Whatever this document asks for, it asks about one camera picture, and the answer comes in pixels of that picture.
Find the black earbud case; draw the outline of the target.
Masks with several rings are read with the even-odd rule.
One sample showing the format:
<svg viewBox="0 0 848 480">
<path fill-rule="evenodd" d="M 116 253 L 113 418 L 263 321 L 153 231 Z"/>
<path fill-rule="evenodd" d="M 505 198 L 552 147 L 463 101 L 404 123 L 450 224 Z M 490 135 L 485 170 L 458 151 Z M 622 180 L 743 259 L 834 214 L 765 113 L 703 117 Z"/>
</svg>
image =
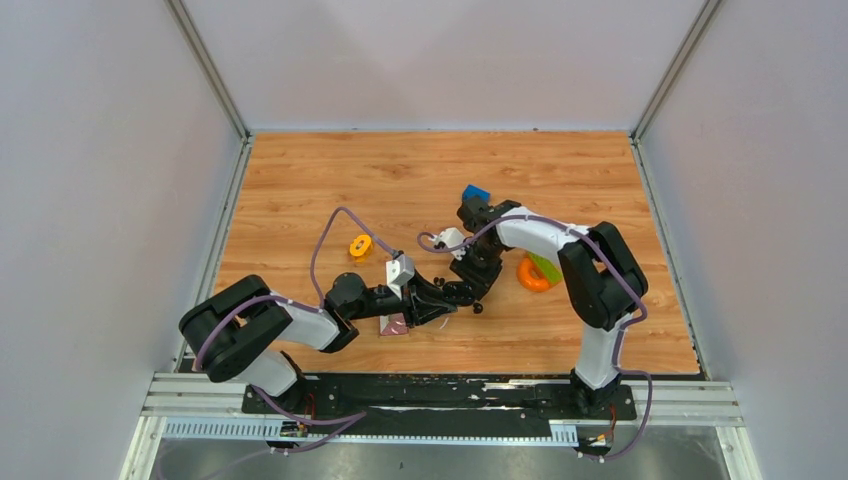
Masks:
<svg viewBox="0 0 848 480">
<path fill-rule="evenodd" d="M 476 302 L 472 287 L 462 281 L 445 282 L 441 287 L 443 300 L 446 303 L 465 307 Z"/>
</svg>

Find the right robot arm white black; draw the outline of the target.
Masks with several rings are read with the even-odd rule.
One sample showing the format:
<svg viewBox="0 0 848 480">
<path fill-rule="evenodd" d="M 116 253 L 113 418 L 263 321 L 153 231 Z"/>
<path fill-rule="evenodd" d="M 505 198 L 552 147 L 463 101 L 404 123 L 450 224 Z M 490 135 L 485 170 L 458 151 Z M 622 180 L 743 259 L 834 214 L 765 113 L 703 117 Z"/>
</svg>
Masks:
<svg viewBox="0 0 848 480">
<path fill-rule="evenodd" d="M 557 264 L 573 311 L 584 324 L 570 373 L 571 403 L 584 417 L 601 414 L 621 381 L 626 330 L 647 315 L 648 281 L 620 231 L 609 222 L 583 226 L 554 220 L 511 200 L 490 206 L 474 197 L 463 202 L 457 215 L 463 227 L 443 230 L 431 244 L 453 256 L 452 271 L 478 297 L 498 278 L 507 250 Z"/>
</svg>

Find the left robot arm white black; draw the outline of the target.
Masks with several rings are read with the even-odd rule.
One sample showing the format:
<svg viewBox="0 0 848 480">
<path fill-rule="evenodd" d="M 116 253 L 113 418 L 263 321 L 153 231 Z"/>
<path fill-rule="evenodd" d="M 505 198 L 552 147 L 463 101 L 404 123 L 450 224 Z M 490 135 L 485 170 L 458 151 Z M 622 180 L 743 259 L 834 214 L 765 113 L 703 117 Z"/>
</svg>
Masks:
<svg viewBox="0 0 848 480">
<path fill-rule="evenodd" d="M 304 405 L 307 389 L 290 357 L 272 349 L 274 342 L 336 353 L 357 337 L 356 320 L 398 314 L 406 326 L 416 327 L 474 302 L 461 281 L 435 284 L 414 274 L 394 291 L 388 285 L 369 287 L 347 272 L 334 280 L 323 305 L 312 307 L 248 275 L 185 313 L 178 329 L 195 354 L 195 370 L 211 382 L 255 385 L 279 411 L 293 413 Z"/>
</svg>

